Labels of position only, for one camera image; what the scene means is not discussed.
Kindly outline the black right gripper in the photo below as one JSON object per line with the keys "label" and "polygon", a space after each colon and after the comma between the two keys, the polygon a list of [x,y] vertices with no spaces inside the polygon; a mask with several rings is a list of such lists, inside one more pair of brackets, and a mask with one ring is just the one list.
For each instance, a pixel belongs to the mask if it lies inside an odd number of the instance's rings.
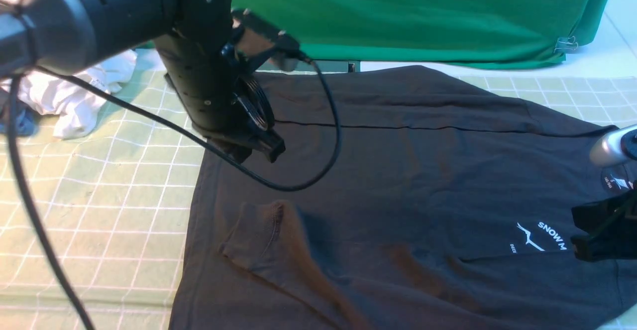
{"label": "black right gripper", "polygon": [[578,260],[637,259],[637,192],[571,208],[573,223],[583,234],[571,236]]}

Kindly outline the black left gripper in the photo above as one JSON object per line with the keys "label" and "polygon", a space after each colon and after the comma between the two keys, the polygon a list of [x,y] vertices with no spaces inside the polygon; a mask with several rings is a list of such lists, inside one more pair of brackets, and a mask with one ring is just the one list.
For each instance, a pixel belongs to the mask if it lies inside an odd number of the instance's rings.
{"label": "black left gripper", "polygon": [[193,67],[193,128],[239,164],[253,151],[273,164],[285,151],[274,131],[272,107],[263,88],[246,67],[214,72]]}

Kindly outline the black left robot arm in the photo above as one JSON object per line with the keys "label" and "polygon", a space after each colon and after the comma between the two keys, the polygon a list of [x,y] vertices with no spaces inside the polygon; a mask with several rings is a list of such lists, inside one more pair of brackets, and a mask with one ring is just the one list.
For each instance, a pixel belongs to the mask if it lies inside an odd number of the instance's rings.
{"label": "black left robot arm", "polygon": [[73,75],[152,40],[195,129],[237,162],[285,151],[253,76],[287,70],[282,29],[232,0],[1,0],[1,77],[41,67]]}

